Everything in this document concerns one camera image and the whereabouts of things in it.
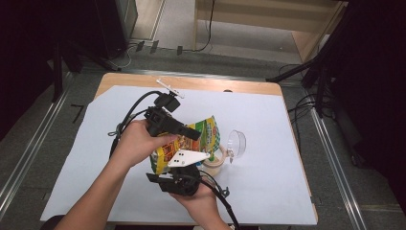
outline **snack bag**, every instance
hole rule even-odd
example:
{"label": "snack bag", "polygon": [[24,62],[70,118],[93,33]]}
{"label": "snack bag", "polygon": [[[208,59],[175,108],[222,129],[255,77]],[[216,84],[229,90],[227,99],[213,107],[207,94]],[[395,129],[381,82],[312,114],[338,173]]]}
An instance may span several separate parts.
{"label": "snack bag", "polygon": [[180,149],[202,152],[215,152],[220,146],[220,133],[218,132],[214,116],[201,122],[188,125],[201,132],[200,138],[194,141],[185,136],[178,136],[175,141],[155,150],[149,157],[152,170],[155,174],[167,173],[168,162]]}

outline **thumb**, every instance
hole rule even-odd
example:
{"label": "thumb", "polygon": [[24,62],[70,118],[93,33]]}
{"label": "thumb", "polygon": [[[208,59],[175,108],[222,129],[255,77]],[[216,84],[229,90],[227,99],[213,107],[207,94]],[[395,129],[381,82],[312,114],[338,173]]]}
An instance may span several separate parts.
{"label": "thumb", "polygon": [[173,134],[169,134],[169,135],[165,135],[165,136],[159,136],[159,137],[155,137],[154,138],[154,144],[157,147],[162,147],[174,140],[177,139],[177,135],[173,135]]}

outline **yellow snack bag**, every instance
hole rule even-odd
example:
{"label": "yellow snack bag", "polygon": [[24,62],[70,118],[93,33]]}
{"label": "yellow snack bag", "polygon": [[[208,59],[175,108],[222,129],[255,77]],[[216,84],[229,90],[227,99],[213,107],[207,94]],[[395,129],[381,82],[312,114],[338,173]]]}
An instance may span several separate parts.
{"label": "yellow snack bag", "polygon": [[199,139],[194,141],[185,136],[178,136],[178,139],[175,141],[156,149],[149,157],[152,170],[155,174],[167,173],[169,171],[168,162],[179,149],[202,152],[215,152],[218,150],[220,133],[218,132],[214,116],[188,125],[188,127],[201,132]]}

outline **human hand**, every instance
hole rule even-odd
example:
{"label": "human hand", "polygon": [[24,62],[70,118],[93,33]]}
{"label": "human hand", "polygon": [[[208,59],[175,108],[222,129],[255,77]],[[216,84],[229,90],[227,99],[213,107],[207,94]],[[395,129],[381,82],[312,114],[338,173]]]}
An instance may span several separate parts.
{"label": "human hand", "polygon": [[151,137],[147,132],[147,126],[146,120],[128,124],[110,161],[119,160],[122,166],[131,168],[150,156],[157,148],[177,138],[176,135]]}
{"label": "human hand", "polygon": [[188,210],[191,218],[203,229],[230,229],[218,213],[214,193],[206,185],[200,183],[197,192],[193,196],[170,195]]}

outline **white tabletop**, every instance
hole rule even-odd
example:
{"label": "white tabletop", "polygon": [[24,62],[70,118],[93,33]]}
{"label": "white tabletop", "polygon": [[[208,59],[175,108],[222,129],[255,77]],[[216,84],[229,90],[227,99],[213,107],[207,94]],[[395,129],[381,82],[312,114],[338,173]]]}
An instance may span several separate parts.
{"label": "white tabletop", "polygon": [[[114,131],[128,109],[143,94],[162,88],[114,86],[89,104],[75,144],[57,179],[41,220],[66,214],[90,187],[108,160]],[[297,151],[282,96],[181,90],[180,107],[172,113],[184,124],[214,115],[226,146],[229,133],[245,134],[247,148],[241,158],[222,166],[215,179],[229,187],[228,202],[243,224],[316,224],[305,171]],[[153,105],[155,96],[136,109]],[[149,160],[127,175],[108,221],[120,223],[194,224],[172,197],[150,183]],[[221,202],[221,216],[232,222]]]}

